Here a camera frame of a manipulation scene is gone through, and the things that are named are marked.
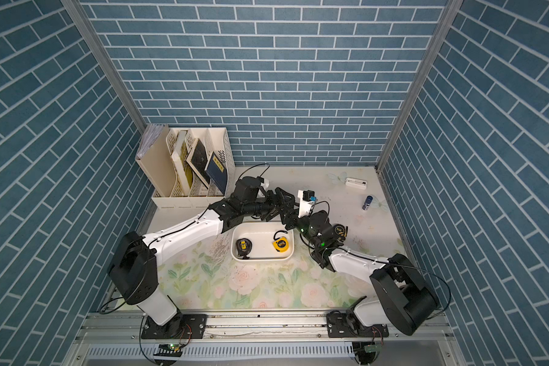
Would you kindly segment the black yellow tape measure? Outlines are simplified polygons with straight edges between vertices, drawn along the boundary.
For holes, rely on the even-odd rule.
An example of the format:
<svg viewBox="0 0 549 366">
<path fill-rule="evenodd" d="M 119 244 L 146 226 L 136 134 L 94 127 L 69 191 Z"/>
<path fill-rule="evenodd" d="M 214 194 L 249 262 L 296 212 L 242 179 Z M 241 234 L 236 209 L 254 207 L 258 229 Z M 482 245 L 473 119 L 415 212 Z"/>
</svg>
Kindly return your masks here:
<svg viewBox="0 0 549 366">
<path fill-rule="evenodd" d="M 247 238 L 241 238 L 236 241 L 236 252 L 241 259 L 249 259 L 253 243 Z"/>
</svg>

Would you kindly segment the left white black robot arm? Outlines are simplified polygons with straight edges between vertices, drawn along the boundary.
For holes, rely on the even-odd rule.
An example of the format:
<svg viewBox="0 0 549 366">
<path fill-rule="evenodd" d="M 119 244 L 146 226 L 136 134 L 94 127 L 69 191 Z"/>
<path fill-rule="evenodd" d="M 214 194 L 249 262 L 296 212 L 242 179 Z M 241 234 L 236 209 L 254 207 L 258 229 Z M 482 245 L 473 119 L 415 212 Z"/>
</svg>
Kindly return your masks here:
<svg viewBox="0 0 549 366">
<path fill-rule="evenodd" d="M 303 216 L 299 196 L 281 188 L 267 190 L 265 183 L 261 177 L 241 178 L 230 196 L 180 224 L 145 235 L 124 235 L 108 266 L 108 276 L 125 302 L 141 309 L 156 325 L 164 326 L 179 310 L 160 289 L 161 264 L 204 239 L 226 233 L 245 217 L 270 221 L 279 216 L 287 229 L 293 229 Z"/>
</svg>

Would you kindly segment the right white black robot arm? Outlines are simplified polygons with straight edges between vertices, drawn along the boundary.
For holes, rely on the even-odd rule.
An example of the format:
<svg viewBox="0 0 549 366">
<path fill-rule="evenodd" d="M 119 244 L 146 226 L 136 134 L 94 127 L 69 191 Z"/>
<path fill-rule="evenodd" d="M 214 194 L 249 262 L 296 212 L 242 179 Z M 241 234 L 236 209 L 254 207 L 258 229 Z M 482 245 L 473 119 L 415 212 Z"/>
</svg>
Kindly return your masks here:
<svg viewBox="0 0 549 366">
<path fill-rule="evenodd" d="M 281 219 L 286 229 L 295 229 L 306 239 L 311 258 L 321 268 L 350 275 L 374 288 L 375 299 L 361 297 L 344 315 L 354 334 L 390 323 L 411 336 L 437 310 L 438 296 L 406 256 L 378 258 L 350 250 L 344 245 L 349 228 L 331 224 L 324 210 L 304 216 L 293 210 Z"/>
</svg>

